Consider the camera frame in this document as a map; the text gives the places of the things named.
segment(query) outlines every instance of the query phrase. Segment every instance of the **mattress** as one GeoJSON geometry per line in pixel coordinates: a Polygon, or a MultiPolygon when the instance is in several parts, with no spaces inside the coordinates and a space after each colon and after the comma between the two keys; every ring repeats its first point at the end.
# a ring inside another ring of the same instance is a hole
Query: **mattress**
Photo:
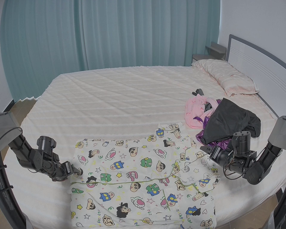
{"type": "MultiPolygon", "coordinates": [[[[61,162],[72,161],[77,139],[140,139],[150,135],[158,123],[183,122],[187,127],[185,102],[197,88],[208,97],[224,97],[218,83],[197,67],[140,66],[62,74],[38,99],[21,127],[33,148],[37,148],[39,136],[49,136],[57,142],[54,152],[61,162]]],[[[261,119],[261,135],[251,139],[251,149],[260,152],[276,122],[275,115],[255,94],[228,99],[261,119]]],[[[188,132],[194,137],[199,130],[188,128],[188,132]]],[[[71,228],[69,181],[52,182],[48,176],[30,173],[10,149],[4,163],[19,206],[34,226],[71,228]]],[[[286,155],[282,154],[258,185],[221,176],[213,192],[217,225],[245,214],[275,194],[285,182],[281,175],[285,173],[286,155]]]]}

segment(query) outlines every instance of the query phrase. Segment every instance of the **curtain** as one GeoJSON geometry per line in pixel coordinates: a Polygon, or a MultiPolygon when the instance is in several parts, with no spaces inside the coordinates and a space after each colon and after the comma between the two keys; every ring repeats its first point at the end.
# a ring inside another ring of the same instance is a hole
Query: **curtain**
{"type": "Polygon", "coordinates": [[[190,66],[217,42],[220,0],[6,0],[0,45],[15,101],[62,73],[190,66]]]}

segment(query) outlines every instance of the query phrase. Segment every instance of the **white headboard panel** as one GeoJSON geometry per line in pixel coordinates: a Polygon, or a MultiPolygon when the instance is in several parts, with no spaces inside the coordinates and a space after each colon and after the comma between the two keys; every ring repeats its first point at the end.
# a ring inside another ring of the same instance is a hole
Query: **white headboard panel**
{"type": "Polygon", "coordinates": [[[229,35],[226,61],[253,79],[258,95],[277,115],[286,115],[286,63],[266,50],[229,35]]]}

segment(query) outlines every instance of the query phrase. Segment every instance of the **pillow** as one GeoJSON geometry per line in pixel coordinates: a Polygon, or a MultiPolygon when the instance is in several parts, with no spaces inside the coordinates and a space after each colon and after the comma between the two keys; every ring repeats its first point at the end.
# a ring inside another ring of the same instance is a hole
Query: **pillow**
{"type": "Polygon", "coordinates": [[[259,92],[253,80],[236,70],[225,60],[198,60],[192,66],[199,67],[211,75],[224,89],[225,94],[255,94],[259,92]]]}

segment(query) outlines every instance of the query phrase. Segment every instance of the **floor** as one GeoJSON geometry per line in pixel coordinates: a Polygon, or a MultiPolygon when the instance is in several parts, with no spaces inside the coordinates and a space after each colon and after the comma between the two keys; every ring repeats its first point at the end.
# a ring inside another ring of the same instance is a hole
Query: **floor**
{"type": "MultiPolygon", "coordinates": [[[[11,112],[15,115],[18,123],[21,125],[24,118],[30,112],[34,104],[36,103],[35,99],[26,99],[24,101],[17,102],[11,109],[11,112]]],[[[4,159],[7,153],[8,147],[4,148],[1,151],[2,158],[4,159]]],[[[216,229],[259,229],[263,226],[269,214],[277,205],[276,195],[264,201],[261,205],[259,205],[256,209],[247,213],[246,215],[235,219],[226,225],[217,227],[216,229]]],[[[5,216],[0,210],[0,225],[1,229],[11,229],[12,227],[6,220],[5,216]]]]}

